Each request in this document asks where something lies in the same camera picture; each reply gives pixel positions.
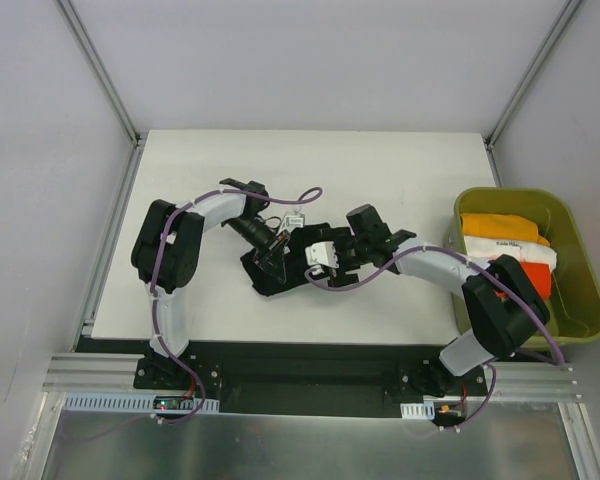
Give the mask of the black t shirt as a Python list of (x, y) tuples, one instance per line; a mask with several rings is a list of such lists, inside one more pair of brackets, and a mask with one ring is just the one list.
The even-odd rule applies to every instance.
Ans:
[[(291, 233), (287, 245), (289, 252), (285, 254), (286, 282), (279, 283), (266, 275), (255, 263), (256, 250), (252, 249), (240, 257), (242, 268), (249, 276), (253, 289), (260, 295), (270, 297), (281, 294), (302, 285), (308, 284), (305, 272), (308, 265), (305, 258), (305, 248), (322, 241), (337, 239), (354, 239), (349, 227), (332, 227), (329, 223), (309, 224), (304, 228), (295, 229)], [(328, 280), (329, 273), (314, 274), (317, 280)]]

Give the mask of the olive green plastic bin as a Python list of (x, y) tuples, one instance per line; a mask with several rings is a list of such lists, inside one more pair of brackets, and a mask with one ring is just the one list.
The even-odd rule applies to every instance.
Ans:
[(559, 197), (530, 188), (475, 187), (462, 192), (444, 237), (444, 246), (459, 253), (466, 251), (460, 218), (464, 213), (514, 214), (536, 223), (557, 253), (552, 294), (545, 301), (550, 312), (547, 329), (560, 346), (600, 339), (600, 286), (571, 210)]

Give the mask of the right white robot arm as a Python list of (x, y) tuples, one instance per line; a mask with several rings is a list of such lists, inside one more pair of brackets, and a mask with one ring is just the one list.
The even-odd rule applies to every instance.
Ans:
[(465, 305), (468, 330), (409, 374), (413, 389), (434, 397), (453, 394), (472, 370), (508, 358), (535, 334), (548, 333), (550, 312), (514, 257), (473, 259), (413, 232), (393, 232), (370, 204), (346, 219), (349, 233), (334, 242), (335, 258), (345, 271), (372, 265), (375, 277), (390, 272), (424, 280)]

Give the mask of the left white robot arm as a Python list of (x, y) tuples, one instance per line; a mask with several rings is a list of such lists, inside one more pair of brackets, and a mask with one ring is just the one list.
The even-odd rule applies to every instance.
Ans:
[(146, 286), (152, 317), (149, 345), (164, 357), (156, 375), (168, 388), (182, 388), (191, 377), (190, 363), (180, 357), (189, 344), (184, 289), (197, 270), (206, 232), (230, 226), (255, 250), (257, 271), (279, 284), (287, 280), (284, 255), (291, 234), (273, 231), (260, 216), (272, 202), (264, 185), (227, 178), (197, 200), (178, 205), (158, 199), (149, 206), (131, 264)]

